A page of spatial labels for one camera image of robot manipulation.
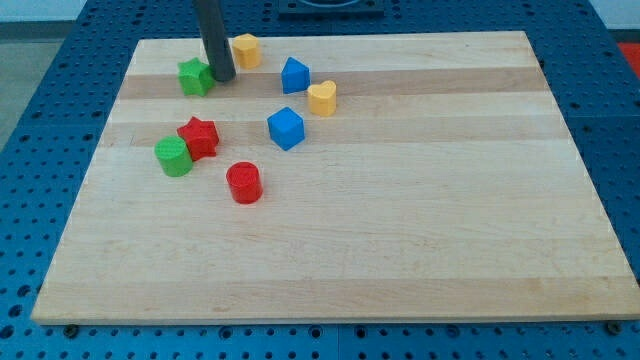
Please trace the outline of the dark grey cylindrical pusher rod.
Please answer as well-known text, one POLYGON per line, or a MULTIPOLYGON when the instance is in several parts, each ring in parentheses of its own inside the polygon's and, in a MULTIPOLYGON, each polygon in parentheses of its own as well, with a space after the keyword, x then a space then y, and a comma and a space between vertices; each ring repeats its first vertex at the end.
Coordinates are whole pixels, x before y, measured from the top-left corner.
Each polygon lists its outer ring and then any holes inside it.
POLYGON ((201 39, 209 65, 217 82, 229 82, 236 69, 226 34, 219 0, 193 0, 201 39))

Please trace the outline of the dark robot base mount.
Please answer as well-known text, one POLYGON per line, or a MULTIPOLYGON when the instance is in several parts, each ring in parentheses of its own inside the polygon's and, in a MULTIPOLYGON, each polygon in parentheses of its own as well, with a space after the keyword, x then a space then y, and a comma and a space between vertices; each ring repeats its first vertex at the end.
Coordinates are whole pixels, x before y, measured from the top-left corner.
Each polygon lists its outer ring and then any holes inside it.
POLYGON ((384 0, 276 0, 280 18, 384 14, 384 0))

